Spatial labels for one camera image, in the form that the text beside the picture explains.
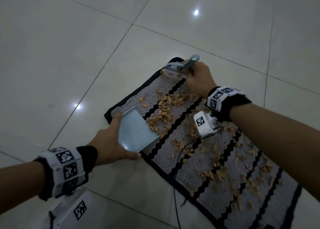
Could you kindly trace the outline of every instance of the person's right arm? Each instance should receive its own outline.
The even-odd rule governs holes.
[[[188,73],[191,90],[207,97],[216,87],[202,62]],[[252,103],[234,106],[232,122],[273,162],[320,201],[320,131]]]

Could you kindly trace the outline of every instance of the black and white square marker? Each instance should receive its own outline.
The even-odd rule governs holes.
[[[222,92],[217,92],[216,94],[214,94],[213,98],[218,100],[222,95]]]
[[[196,122],[197,122],[198,127],[199,127],[200,125],[203,125],[203,124],[205,123],[205,121],[203,120],[202,117],[196,119]]]
[[[213,109],[216,109],[216,107],[217,107],[217,101],[211,99],[211,100],[210,100],[210,107],[213,108]]]
[[[67,149],[64,147],[56,147],[56,148],[49,149],[48,151],[50,151],[52,153],[56,153],[56,152],[61,152],[61,151],[65,151],[65,150],[67,150]]]
[[[63,174],[64,174],[64,179],[69,179],[77,175],[78,174],[77,163],[73,162],[66,166],[63,166]]]
[[[82,215],[85,213],[86,210],[87,210],[86,204],[84,203],[84,201],[81,201],[80,204],[78,204],[78,206],[73,211],[77,220],[79,220],[82,217]]]
[[[61,193],[66,192],[67,190],[69,190],[69,189],[71,189],[72,187],[76,186],[76,185],[77,185],[77,182],[78,182],[78,177],[75,177],[75,178],[73,178],[73,179],[65,182],[65,183],[63,184]]]
[[[233,92],[233,90],[232,90],[231,88],[228,88],[228,87],[226,87],[226,88],[224,88],[224,89],[222,89],[222,90],[220,90],[220,91],[222,91],[222,92],[224,92],[224,93]]]
[[[56,156],[60,163],[65,163],[74,160],[74,156],[71,154],[69,150],[58,153],[56,154]]]

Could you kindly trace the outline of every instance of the person's left hand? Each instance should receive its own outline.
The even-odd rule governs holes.
[[[109,164],[122,159],[137,160],[141,158],[140,153],[128,151],[118,143],[121,117],[122,112],[116,113],[109,128],[99,130],[88,144],[89,146],[94,146],[98,151],[95,166]]]

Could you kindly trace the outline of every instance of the gray mat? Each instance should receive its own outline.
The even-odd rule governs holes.
[[[190,93],[185,79],[161,75],[158,71],[139,89],[109,109],[106,119],[110,123],[116,112],[125,112],[133,106],[145,120],[149,120],[152,114],[157,116],[157,90],[162,92],[162,97]],[[139,100],[142,96],[146,97],[143,103],[148,104],[147,107],[142,106]],[[221,134],[203,140],[196,131],[195,140],[191,140],[186,135],[190,132],[188,124],[192,124],[193,115],[198,110],[206,110],[202,98],[186,100],[179,107],[172,106],[172,116],[176,120],[165,124],[170,128],[168,134],[142,150],[142,157],[216,228],[265,228],[267,225],[289,228],[302,188],[245,140],[245,135],[233,123],[217,123],[216,126],[225,127]],[[157,127],[158,134],[163,134],[163,123]],[[194,155],[175,151],[172,141],[176,139],[184,145],[191,142],[188,147],[194,149]],[[222,167],[213,164],[217,161]],[[216,178],[220,172],[225,174],[225,178]]]

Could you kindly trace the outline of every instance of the mat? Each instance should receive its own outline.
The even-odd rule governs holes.
[[[141,151],[142,158],[217,229],[290,228],[301,186],[231,122],[216,123],[221,134],[201,139],[193,115],[206,111],[205,100],[191,94],[184,78],[167,75],[157,71],[110,108],[108,123],[135,106],[160,135]]]

